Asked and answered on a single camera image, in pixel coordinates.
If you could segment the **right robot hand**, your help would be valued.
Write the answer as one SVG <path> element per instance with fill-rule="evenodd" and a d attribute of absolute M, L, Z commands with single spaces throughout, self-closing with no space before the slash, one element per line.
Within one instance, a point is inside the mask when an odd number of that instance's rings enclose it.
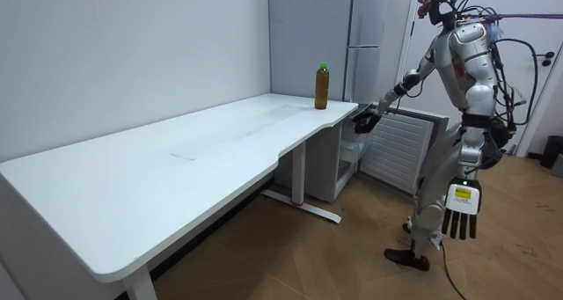
<path fill-rule="evenodd" d="M 352 122 L 354 123 L 355 133 L 363 135 L 370 133 L 383 116 L 376 110 L 368 108 L 357 114 Z"/>

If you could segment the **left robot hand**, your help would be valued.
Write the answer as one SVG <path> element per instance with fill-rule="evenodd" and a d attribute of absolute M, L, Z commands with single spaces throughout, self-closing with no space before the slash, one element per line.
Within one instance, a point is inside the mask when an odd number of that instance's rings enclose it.
<path fill-rule="evenodd" d="M 442 220 L 443 235 L 460 240 L 477 237 L 481 195 L 482 187 L 477 180 L 455 177 L 450 181 Z"/>

